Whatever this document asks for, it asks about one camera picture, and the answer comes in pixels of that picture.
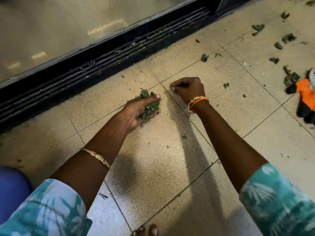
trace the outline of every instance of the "toenail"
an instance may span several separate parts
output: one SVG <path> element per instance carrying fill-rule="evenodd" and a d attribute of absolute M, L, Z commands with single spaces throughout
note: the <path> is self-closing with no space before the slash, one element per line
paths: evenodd
<path fill-rule="evenodd" d="M 157 236 L 157 228 L 154 228 L 154 229 L 152 229 L 152 234 L 154 235 L 154 236 Z"/>

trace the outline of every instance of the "bracelet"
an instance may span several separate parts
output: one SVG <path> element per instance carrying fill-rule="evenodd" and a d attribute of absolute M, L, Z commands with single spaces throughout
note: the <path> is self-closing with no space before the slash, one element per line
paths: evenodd
<path fill-rule="evenodd" d="M 97 154 L 94 151 L 91 151 L 85 147 L 82 147 L 80 150 L 86 151 L 87 153 L 89 153 L 91 156 L 95 157 L 96 159 L 98 159 L 99 161 L 101 161 L 105 166 L 107 166 L 108 170 L 111 169 L 111 165 L 108 164 L 108 162 L 99 154 Z"/>
<path fill-rule="evenodd" d="M 198 103 L 201 100 L 207 100 L 209 102 L 209 99 L 206 96 L 198 96 L 198 97 L 194 97 L 189 103 L 188 103 L 188 112 L 189 113 L 194 113 L 194 111 L 192 110 L 193 106 Z"/>

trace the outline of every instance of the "foot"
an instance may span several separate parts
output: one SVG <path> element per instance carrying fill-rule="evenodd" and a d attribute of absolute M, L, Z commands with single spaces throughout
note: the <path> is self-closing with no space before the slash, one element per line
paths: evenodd
<path fill-rule="evenodd" d="M 146 229 L 144 226 L 140 226 L 137 230 L 132 232 L 131 236 L 146 236 Z M 148 236 L 158 236 L 156 224 L 150 225 Z"/>

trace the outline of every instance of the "floral print shirt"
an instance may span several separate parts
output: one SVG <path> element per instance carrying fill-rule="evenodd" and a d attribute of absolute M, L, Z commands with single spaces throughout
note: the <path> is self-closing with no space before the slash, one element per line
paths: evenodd
<path fill-rule="evenodd" d="M 264 236 L 315 235 L 315 203 L 270 163 L 245 183 L 239 198 Z M 0 236 L 86 236 L 91 225 L 81 197 L 48 179 L 0 226 Z"/>

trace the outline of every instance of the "orange bracelet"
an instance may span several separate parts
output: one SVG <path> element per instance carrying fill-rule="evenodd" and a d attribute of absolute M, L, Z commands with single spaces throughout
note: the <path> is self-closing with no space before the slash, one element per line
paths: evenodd
<path fill-rule="evenodd" d="M 199 99 L 197 99 L 196 101 L 194 101 L 194 102 L 191 103 L 191 106 L 189 106 L 189 110 L 193 112 L 193 110 L 192 110 L 193 106 L 194 106 L 196 103 L 198 103 L 199 101 L 201 101 L 201 100 L 207 100 L 207 101 L 209 102 L 209 99 L 208 99 L 207 97 L 199 98 Z"/>

